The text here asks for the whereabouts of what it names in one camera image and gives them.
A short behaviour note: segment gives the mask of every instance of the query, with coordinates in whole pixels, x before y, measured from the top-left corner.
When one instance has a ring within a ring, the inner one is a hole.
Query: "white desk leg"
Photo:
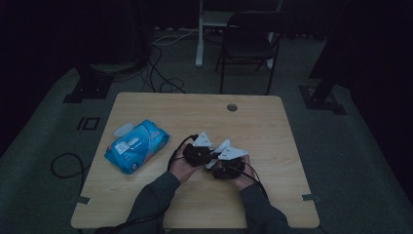
[[[270,42],[273,39],[273,35],[274,35],[274,32],[270,32],[268,34],[268,40]],[[268,67],[269,70],[271,70],[271,68],[273,68],[273,59],[272,58],[267,60],[267,67]]]
[[[282,9],[282,0],[279,1],[278,5],[277,5],[277,12],[279,12]],[[271,41],[271,39],[273,38],[274,32],[270,32],[270,34],[268,34],[268,40]],[[267,60],[267,67],[269,70],[271,70],[271,68],[273,68],[273,59],[268,59]]]
[[[195,66],[203,66],[203,57],[204,57],[204,1],[200,0],[200,13],[199,13],[199,26],[198,26],[198,48],[197,48],[197,57],[195,59]]]

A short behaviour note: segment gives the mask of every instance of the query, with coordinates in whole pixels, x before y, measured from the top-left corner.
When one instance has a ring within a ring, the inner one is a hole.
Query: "black chair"
[[[280,39],[290,32],[291,17],[286,12],[238,12],[228,20],[215,71],[221,68],[220,94],[223,92],[226,64],[258,64],[258,70],[268,59],[273,59],[265,95],[270,93],[276,67]]]

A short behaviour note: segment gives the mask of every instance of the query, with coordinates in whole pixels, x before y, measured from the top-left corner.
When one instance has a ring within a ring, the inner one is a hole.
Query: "person's left hand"
[[[199,166],[194,168],[186,162],[182,155],[182,152],[185,149],[185,147],[186,144],[183,144],[180,147],[169,169],[169,172],[172,173],[180,181],[181,184],[186,182],[194,172],[196,172],[202,167]]]

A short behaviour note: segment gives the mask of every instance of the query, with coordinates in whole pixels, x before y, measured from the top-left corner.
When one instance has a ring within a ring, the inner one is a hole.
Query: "gray carpet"
[[[218,36],[207,35],[212,41]],[[336,86],[333,94],[348,115],[308,110],[298,85],[316,85],[309,74],[324,42],[297,38],[282,40],[276,77],[270,95],[283,100],[298,151],[316,203],[320,226],[333,233],[413,233],[413,207],[403,194],[380,148],[355,108],[348,90]],[[219,46],[206,43],[204,65],[195,67],[196,37],[185,37],[162,49],[157,68],[165,78],[183,81],[192,94],[218,94],[219,72],[214,71]],[[151,61],[155,62],[154,49]],[[227,69],[226,94],[261,95],[268,70],[253,67]],[[50,90],[30,121],[0,159],[0,233],[77,233],[70,225],[81,177],[61,179],[50,165],[59,154],[72,152],[85,165],[94,157],[111,106],[120,92],[152,92],[143,83],[147,73],[115,78],[106,99],[62,103],[79,76],[69,70]],[[153,74],[155,87],[162,78]],[[79,129],[82,118],[99,118],[95,130]],[[61,174],[79,170],[74,158],[56,163]],[[323,233],[320,228],[297,230]],[[171,230],[169,233],[240,233],[236,230]]]

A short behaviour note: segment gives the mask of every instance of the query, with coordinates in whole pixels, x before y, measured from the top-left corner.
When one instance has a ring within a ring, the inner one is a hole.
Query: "table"
[[[238,109],[229,111],[230,103]],[[170,134],[169,142],[133,175],[123,175],[103,154],[117,128],[144,119]],[[120,93],[81,194],[91,200],[77,204],[72,226],[96,228],[126,221],[141,188],[166,171],[177,145],[202,131],[214,147],[229,138],[234,147],[248,151],[271,203],[292,227],[319,225],[314,201],[302,199],[311,191],[279,97]],[[202,169],[176,191],[164,227],[245,228],[244,207],[234,186]]]
[[[278,1],[277,11],[280,10],[282,6],[282,0]],[[232,12],[216,12],[216,11],[204,11],[204,0],[200,0],[200,10],[198,14],[198,46],[197,46],[197,56],[195,58],[195,65],[197,67],[202,67],[204,63],[204,26],[219,26],[224,27],[227,25],[228,19]],[[271,69],[272,61],[267,61],[267,65]]]

